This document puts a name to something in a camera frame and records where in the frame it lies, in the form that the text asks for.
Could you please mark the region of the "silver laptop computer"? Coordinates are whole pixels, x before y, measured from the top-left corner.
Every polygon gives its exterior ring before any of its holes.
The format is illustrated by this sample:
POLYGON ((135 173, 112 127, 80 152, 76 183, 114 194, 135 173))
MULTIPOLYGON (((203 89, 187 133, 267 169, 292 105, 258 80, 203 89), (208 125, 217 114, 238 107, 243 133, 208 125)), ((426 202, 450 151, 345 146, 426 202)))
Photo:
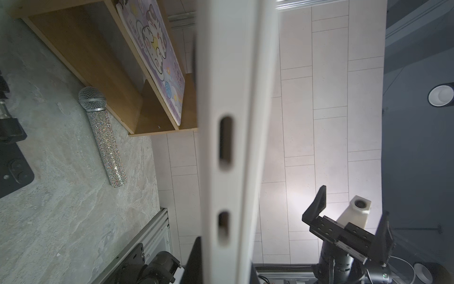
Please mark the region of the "silver laptop computer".
POLYGON ((276 5, 197 3, 194 71, 206 284, 250 282, 277 63, 276 5))

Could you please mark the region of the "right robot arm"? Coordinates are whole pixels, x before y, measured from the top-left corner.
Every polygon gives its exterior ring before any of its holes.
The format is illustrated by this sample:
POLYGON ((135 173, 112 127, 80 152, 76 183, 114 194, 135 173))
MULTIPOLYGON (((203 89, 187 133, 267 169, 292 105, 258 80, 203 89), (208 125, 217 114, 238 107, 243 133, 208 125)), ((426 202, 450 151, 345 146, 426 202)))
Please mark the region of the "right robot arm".
POLYGON ((310 232, 323 241, 320 258, 312 266, 320 284, 360 284, 368 279, 372 284, 393 282, 389 260, 395 245, 384 212, 374 234, 365 226, 371 211, 371 201, 355 196, 337 220, 321 216, 327 206, 327 187, 321 186, 314 201, 301 220, 310 232))

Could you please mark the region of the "rhinestone glitter microphone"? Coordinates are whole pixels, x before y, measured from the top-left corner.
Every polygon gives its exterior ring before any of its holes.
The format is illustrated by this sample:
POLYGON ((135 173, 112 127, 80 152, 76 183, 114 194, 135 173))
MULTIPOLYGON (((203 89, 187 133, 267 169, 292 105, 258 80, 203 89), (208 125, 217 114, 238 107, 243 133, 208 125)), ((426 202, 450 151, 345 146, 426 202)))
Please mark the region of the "rhinestone glitter microphone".
POLYGON ((87 86, 80 90, 78 98, 87 113, 111 186, 114 188, 124 186, 127 183, 127 176, 109 119, 105 96, 96 88, 87 86))

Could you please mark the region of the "purple cartoon spiral notebook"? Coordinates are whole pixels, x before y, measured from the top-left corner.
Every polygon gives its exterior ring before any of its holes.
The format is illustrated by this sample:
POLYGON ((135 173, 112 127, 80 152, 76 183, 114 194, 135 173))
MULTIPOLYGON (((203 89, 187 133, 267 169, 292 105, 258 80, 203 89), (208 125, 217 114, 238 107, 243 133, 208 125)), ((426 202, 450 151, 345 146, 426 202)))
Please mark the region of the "purple cartoon spiral notebook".
POLYGON ((185 78, 157 1, 118 1, 116 9, 173 120, 181 125, 185 78))

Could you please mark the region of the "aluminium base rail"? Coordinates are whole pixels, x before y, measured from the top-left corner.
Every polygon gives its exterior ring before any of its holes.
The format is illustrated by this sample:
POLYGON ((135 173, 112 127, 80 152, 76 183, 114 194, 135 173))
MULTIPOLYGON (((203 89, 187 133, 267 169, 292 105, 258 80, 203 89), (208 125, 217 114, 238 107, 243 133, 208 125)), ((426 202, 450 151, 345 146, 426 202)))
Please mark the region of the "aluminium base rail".
POLYGON ((139 260, 146 265, 149 265, 157 253, 161 251, 173 253, 167 208, 161 208, 152 220, 113 258, 112 262, 100 275, 92 281, 92 284, 104 284, 139 244, 143 245, 143 249, 139 251, 134 260, 139 260))

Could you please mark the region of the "wooden shelf unit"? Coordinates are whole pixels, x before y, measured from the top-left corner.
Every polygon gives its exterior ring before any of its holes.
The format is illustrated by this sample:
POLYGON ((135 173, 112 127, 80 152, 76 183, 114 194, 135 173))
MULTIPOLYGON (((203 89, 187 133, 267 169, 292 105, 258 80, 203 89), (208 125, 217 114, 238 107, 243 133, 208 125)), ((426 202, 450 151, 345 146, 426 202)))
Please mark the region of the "wooden shelf unit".
POLYGON ((194 78, 184 71, 163 3, 157 1, 185 78, 182 122, 177 125, 125 29, 118 1, 7 1, 86 86, 105 96, 107 110, 132 136, 197 129, 194 78))

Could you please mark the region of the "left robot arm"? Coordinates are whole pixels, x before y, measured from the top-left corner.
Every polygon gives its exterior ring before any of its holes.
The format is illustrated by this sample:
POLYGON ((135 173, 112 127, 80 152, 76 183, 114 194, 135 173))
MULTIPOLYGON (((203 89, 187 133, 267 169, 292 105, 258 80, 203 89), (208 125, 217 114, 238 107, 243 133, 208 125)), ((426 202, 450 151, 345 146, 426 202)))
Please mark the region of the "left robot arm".
POLYGON ((143 245, 132 252, 119 268, 109 276, 107 284, 201 284, 202 246, 201 238, 197 237, 185 267, 169 252, 162 251, 146 265, 140 261, 138 253, 143 251, 143 245))

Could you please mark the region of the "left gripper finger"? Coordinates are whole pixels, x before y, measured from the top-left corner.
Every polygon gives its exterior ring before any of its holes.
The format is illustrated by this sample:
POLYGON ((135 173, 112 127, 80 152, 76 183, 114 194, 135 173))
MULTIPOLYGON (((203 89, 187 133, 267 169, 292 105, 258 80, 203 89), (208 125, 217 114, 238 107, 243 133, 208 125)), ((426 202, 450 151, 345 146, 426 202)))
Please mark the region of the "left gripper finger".
POLYGON ((180 284, 203 284, 201 237, 197 237, 190 252, 180 284))

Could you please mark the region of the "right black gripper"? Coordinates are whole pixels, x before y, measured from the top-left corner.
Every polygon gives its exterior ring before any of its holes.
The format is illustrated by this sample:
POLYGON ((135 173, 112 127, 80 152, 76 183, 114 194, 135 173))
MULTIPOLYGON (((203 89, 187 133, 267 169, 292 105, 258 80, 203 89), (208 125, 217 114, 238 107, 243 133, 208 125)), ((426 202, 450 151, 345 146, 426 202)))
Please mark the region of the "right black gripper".
POLYGON ((303 213, 301 220, 310 226, 310 232, 328 245, 320 251, 319 263, 327 263, 331 255, 339 249, 342 253, 365 264, 389 261, 394 248, 394 238, 389 223, 389 212, 384 211, 376 234, 349 222, 341 227, 336 221, 319 214, 326 208, 326 186, 322 185, 313 202, 303 213))

